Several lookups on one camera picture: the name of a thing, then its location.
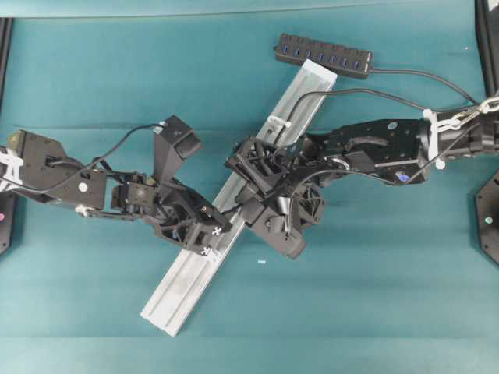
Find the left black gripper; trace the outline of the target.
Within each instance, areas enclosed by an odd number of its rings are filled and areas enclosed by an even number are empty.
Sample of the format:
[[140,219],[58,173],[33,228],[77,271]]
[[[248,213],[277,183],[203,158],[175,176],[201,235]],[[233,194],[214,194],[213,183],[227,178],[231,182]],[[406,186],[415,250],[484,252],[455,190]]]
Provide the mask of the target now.
[[231,213],[222,213],[196,190],[173,179],[160,183],[145,174],[110,171],[117,181],[108,217],[142,220],[159,238],[200,256],[208,256],[216,233],[232,229]]

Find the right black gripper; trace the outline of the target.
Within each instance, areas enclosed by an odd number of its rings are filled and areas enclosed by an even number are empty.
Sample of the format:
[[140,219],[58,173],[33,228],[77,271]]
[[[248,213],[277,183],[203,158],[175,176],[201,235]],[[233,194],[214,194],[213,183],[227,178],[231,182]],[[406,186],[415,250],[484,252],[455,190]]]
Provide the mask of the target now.
[[350,141],[333,132],[307,133],[287,146],[256,137],[242,141],[225,162],[245,184],[235,198],[243,205],[254,198],[265,205],[279,197],[296,198],[305,230],[320,223],[325,201],[320,190],[351,170]]

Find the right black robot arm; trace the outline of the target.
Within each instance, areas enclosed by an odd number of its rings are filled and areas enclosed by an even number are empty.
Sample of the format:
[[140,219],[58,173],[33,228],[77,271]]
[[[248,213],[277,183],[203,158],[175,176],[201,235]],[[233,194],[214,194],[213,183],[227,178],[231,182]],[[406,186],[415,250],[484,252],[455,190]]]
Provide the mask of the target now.
[[498,152],[498,98],[475,107],[421,119],[383,119],[345,125],[326,133],[306,132],[277,146],[255,137],[241,142],[225,165],[246,181],[236,198],[253,230],[286,238],[318,224],[324,214],[322,188],[348,175],[385,185],[428,179],[430,166]]

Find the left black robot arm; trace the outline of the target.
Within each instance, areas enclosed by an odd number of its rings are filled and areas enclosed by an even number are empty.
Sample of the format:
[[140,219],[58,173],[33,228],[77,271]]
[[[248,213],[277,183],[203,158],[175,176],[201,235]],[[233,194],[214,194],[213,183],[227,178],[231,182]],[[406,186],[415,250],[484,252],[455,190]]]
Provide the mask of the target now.
[[154,128],[154,172],[116,171],[96,157],[90,168],[61,143],[23,130],[1,148],[1,191],[74,209],[82,217],[142,220],[156,236],[205,256],[213,238],[232,229],[221,212],[175,178],[200,141],[192,129]]

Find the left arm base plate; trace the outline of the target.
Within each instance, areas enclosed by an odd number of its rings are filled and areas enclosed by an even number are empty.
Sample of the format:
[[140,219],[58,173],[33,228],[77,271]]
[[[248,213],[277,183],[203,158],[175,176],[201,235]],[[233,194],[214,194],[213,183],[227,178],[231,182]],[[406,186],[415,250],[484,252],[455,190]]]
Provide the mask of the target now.
[[0,253],[3,254],[11,245],[12,227],[15,217],[16,194],[1,193]]

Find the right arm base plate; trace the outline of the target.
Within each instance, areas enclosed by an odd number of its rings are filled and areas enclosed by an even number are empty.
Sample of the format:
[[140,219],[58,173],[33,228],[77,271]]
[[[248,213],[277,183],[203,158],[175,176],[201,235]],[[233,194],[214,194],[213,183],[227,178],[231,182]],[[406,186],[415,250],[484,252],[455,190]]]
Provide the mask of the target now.
[[498,264],[498,171],[475,194],[480,248]]

